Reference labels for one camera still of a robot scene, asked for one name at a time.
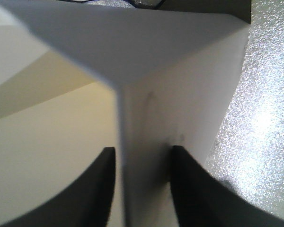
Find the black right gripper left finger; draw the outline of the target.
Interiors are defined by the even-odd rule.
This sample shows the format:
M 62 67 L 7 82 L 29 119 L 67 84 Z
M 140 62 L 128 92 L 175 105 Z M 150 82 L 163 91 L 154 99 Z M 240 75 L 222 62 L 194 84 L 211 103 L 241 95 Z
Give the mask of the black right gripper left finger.
M 115 148 L 107 147 L 61 193 L 6 227 L 105 227 L 115 188 Z

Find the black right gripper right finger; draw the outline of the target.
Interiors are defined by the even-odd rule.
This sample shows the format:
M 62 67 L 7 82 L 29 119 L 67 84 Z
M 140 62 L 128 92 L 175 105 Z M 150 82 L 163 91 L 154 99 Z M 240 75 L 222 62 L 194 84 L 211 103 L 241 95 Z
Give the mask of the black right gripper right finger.
M 181 227 L 284 227 L 211 177 L 182 146 L 171 149 L 170 187 Z

